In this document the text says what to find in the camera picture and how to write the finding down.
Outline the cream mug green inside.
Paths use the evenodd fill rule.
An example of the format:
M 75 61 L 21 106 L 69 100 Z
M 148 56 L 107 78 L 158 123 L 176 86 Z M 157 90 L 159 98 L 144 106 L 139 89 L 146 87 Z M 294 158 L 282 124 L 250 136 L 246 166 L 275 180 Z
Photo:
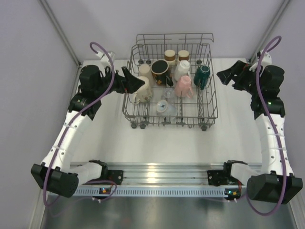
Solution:
M 149 79 L 145 76 L 139 76 L 138 79 L 144 81 L 145 84 L 134 93 L 132 100 L 134 105 L 138 105 L 139 103 L 147 103 L 153 97 L 153 90 L 151 88 Z

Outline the beige plain cup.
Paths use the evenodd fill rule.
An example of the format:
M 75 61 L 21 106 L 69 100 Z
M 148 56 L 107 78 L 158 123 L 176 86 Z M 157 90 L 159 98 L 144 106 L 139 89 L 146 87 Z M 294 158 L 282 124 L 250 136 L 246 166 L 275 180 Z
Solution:
M 148 64 L 141 64 L 139 66 L 139 76 L 151 77 L 151 68 Z

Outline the white cup teal base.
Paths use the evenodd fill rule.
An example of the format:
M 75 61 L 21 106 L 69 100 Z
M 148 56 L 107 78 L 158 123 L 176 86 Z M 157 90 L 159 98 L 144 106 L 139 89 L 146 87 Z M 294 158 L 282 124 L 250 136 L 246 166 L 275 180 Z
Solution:
M 210 77 L 211 70 L 208 65 L 201 65 L 197 68 L 193 82 L 194 84 L 199 87 L 201 90 L 203 90 L 208 82 L 208 79 Z

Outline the black skull mug red inside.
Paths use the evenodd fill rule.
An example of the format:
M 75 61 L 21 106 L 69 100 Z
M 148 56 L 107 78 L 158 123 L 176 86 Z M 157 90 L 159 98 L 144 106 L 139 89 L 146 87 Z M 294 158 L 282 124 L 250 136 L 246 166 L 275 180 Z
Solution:
M 173 86 L 170 67 L 166 60 L 156 60 L 153 62 L 151 72 L 158 85 Z

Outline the clear glass tumbler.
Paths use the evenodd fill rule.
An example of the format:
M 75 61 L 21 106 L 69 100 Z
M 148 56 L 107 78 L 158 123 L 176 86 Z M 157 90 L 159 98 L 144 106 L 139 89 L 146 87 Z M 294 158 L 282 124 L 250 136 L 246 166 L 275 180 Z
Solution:
M 162 100 L 166 100 L 169 103 L 172 103 L 175 98 L 175 93 L 173 88 L 165 88 L 161 96 Z

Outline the grey wire dish rack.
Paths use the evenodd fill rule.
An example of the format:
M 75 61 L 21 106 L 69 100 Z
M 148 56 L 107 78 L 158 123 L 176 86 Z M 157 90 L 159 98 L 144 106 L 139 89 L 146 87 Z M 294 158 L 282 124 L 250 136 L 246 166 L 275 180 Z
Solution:
M 122 113 L 130 122 L 131 128 L 145 129 L 149 125 L 198 126 L 205 131 L 215 124 L 218 118 L 216 86 L 210 44 L 214 35 L 209 32 L 192 33 L 153 33 L 138 34 L 135 45 L 131 49 L 127 62 L 129 71 L 140 75 L 140 66 L 151 66 L 153 62 L 164 59 L 167 50 L 174 50 L 178 54 L 181 50 L 189 53 L 191 78 L 194 78 L 199 67 L 206 65 L 210 68 L 210 76 L 204 89 L 192 85 L 192 98 L 177 97 L 174 94 L 176 80 L 174 71 L 176 66 L 170 65 L 171 76 L 165 77 L 165 82 L 155 82 L 153 97 L 148 102 L 139 102 L 133 95 L 125 94 Z

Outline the light blue mug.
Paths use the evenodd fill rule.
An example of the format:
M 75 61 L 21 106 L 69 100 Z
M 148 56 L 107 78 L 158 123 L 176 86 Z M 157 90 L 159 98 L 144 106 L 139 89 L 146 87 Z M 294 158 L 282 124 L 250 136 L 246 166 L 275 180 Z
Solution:
M 160 100 L 156 105 L 156 114 L 163 117 L 176 117 L 178 115 L 178 110 L 166 100 Z

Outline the pink mug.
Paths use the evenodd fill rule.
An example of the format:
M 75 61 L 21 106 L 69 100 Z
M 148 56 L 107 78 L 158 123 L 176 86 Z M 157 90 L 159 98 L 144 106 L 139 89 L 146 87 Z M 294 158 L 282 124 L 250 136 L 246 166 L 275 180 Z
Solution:
M 188 97 L 193 98 L 193 89 L 192 89 L 192 80 L 188 75 L 182 76 L 174 89 L 174 92 L 177 97 Z

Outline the cream mug with handle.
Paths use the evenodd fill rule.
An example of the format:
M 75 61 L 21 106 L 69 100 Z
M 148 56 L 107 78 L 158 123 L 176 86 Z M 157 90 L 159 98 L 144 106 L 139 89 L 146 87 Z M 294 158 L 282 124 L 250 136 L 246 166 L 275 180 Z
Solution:
M 174 72 L 174 79 L 176 81 L 179 81 L 179 79 L 187 75 L 190 70 L 190 63 L 187 60 L 182 60 L 179 62 L 179 64 L 176 66 L 175 72 Z

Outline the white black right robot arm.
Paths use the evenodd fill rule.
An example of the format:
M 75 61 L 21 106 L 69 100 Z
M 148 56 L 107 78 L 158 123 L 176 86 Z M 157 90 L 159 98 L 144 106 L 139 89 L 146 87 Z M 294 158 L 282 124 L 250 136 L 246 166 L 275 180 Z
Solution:
M 106 163 L 90 160 L 84 165 L 71 168 L 71 160 L 83 133 L 95 118 L 101 99 L 112 92 L 134 94 L 145 92 L 142 101 L 150 100 L 151 85 L 145 76 L 135 77 L 122 67 L 123 75 L 110 64 L 101 72 L 96 65 L 87 65 L 80 74 L 79 91 L 72 98 L 62 129 L 47 156 L 40 164 L 34 164 L 31 174 L 43 193 L 51 192 L 70 198 L 81 185 L 105 184 L 117 187 L 120 181 L 112 175 Z M 205 155 L 215 152 L 222 144 L 219 135 L 192 134 L 186 136 L 178 131 L 162 134 L 114 135 L 114 146 L 121 145 L 127 155 L 132 152 L 185 160 L 195 152 Z

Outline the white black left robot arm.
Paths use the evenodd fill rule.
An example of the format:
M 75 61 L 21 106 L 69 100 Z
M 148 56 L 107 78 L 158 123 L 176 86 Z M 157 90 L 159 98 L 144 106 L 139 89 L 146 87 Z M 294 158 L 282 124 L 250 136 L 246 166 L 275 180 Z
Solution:
M 232 67 L 219 71 L 222 84 L 233 81 L 234 89 L 251 95 L 251 110 L 257 125 L 262 152 L 262 167 L 255 172 L 242 161 L 229 160 L 224 164 L 226 173 L 246 185 L 250 200 L 287 204 L 302 188 L 303 181 L 295 177 L 285 147 L 285 107 L 278 97 L 284 81 L 284 70 L 275 65 L 266 66 L 260 76 L 260 89 L 270 117 L 267 116 L 256 87 L 256 73 L 250 65 L 237 61 Z

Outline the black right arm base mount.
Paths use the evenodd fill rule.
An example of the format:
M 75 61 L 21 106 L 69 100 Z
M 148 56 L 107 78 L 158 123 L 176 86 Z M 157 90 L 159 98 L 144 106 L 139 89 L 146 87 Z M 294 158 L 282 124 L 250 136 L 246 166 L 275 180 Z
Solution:
M 101 176 L 97 179 L 86 182 L 86 185 L 97 185 L 97 184 L 112 184 L 114 182 L 120 185 L 123 181 L 123 170 L 109 170 L 107 167 L 103 167 Z

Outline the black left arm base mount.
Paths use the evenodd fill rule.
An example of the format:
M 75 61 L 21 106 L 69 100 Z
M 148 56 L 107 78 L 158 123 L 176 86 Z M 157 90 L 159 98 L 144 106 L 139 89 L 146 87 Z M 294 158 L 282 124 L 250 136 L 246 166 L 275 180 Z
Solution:
M 231 169 L 222 170 L 208 170 L 207 171 L 208 184 L 210 186 L 238 186 L 240 184 L 246 185 L 247 179 L 236 178 L 231 175 Z

